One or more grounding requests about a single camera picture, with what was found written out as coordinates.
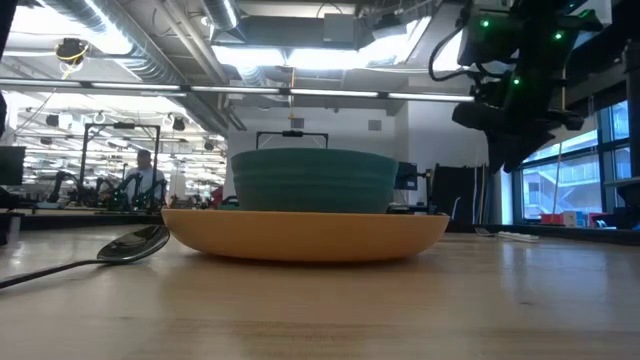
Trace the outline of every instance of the spoon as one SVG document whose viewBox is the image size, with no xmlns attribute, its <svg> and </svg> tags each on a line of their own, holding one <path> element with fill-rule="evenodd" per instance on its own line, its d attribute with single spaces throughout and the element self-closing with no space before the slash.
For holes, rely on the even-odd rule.
<svg viewBox="0 0 640 360">
<path fill-rule="evenodd" d="M 148 226 L 113 240 L 98 251 L 96 260 L 81 260 L 31 273 L 9 276 L 0 279 L 0 289 L 83 265 L 125 265 L 155 253 L 162 249 L 168 241 L 169 230 L 165 226 Z"/>
</svg>

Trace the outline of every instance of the plate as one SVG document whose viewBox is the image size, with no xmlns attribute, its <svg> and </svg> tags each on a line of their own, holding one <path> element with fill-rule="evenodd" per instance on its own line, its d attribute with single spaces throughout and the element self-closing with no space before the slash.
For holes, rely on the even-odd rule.
<svg viewBox="0 0 640 360">
<path fill-rule="evenodd" d="M 184 245 L 246 259 L 350 262 L 398 259 L 433 246 L 449 217 L 420 215 L 162 210 Z"/>
</svg>

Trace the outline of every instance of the bowl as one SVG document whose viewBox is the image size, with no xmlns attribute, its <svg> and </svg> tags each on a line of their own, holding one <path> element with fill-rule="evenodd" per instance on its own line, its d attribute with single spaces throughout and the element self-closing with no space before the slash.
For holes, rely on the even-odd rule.
<svg viewBox="0 0 640 360">
<path fill-rule="evenodd" d="M 385 213 L 398 162 L 334 149 L 265 149 L 231 159 L 241 210 Z"/>
</svg>

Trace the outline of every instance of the wooden table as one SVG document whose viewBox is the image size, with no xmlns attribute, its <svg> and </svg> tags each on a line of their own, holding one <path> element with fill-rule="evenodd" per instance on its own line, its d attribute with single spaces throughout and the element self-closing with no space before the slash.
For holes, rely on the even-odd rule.
<svg viewBox="0 0 640 360">
<path fill-rule="evenodd" d="M 23 233 L 0 275 L 93 257 L 131 228 Z M 420 256 L 312 266 L 145 262 L 0 290 L 0 359 L 640 359 L 640 249 L 447 235 Z"/>
</svg>

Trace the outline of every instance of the red object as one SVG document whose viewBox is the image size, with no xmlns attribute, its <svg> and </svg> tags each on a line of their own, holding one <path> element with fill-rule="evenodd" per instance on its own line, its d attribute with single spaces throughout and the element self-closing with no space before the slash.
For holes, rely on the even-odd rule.
<svg viewBox="0 0 640 360">
<path fill-rule="evenodd" d="M 220 186 L 219 188 L 211 192 L 211 207 L 213 207 L 214 209 L 217 209 L 220 203 L 222 202 L 223 190 L 224 190 L 223 187 Z"/>
<path fill-rule="evenodd" d="M 541 224 L 564 224 L 564 216 L 562 214 L 540 214 Z"/>
</svg>

